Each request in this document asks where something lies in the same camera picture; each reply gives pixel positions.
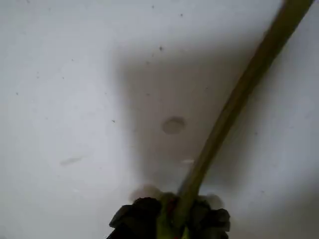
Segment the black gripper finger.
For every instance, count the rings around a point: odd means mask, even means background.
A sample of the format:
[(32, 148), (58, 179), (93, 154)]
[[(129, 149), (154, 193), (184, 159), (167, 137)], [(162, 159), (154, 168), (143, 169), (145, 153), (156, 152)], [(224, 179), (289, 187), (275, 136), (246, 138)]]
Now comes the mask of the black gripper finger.
[(230, 215), (225, 209), (211, 209), (207, 201), (194, 202), (189, 214), (191, 239), (228, 239)]
[(155, 239), (160, 211), (161, 203), (151, 197), (138, 198), (130, 205), (121, 206), (109, 222), (113, 231), (108, 238)]

